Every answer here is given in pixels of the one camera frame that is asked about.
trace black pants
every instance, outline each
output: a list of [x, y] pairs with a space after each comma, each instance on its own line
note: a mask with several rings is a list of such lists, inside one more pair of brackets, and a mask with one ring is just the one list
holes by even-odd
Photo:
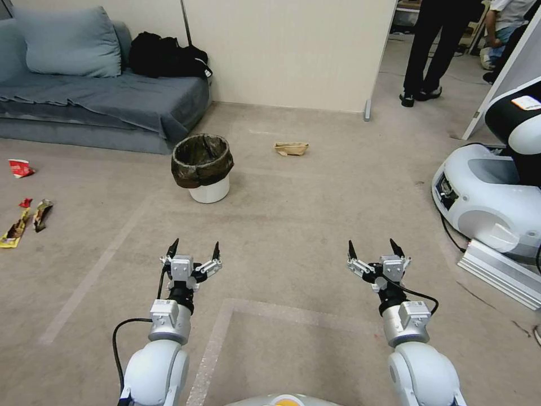
[[[422, 1], [404, 79], [406, 93], [416, 94], [421, 89], [432, 91], [438, 88], [468, 25], [471, 4], [472, 1], [461, 0], [446, 7], [441, 0]], [[440, 29], [440, 42], [423, 80], [428, 53]]]

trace black trash bag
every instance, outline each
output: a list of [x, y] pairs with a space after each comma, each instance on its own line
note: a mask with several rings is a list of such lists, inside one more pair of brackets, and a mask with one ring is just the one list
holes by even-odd
[[224, 179], [233, 167], [228, 142], [219, 135], [186, 137], [173, 149], [171, 172], [178, 186], [195, 189]]

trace black bag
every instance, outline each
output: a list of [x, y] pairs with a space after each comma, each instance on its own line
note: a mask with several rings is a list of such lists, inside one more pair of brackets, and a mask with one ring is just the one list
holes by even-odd
[[195, 76], [207, 79], [212, 76], [206, 52], [193, 45], [182, 48], [176, 38], [162, 38], [146, 31], [131, 42], [129, 62], [136, 74], [153, 78]]

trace white wall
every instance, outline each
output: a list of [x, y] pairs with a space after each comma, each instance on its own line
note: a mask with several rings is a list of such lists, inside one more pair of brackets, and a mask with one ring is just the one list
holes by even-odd
[[[12, 0], [27, 7], [102, 4], [112, 19], [177, 36], [179, 0]], [[339, 111], [371, 98], [395, 0], [185, 0], [192, 40], [207, 51], [214, 99]]]

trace brown paper bag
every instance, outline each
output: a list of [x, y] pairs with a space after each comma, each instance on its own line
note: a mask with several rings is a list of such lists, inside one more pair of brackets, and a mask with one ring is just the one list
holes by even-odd
[[287, 155], [304, 155], [308, 149], [308, 143], [274, 143], [274, 149], [281, 156]]

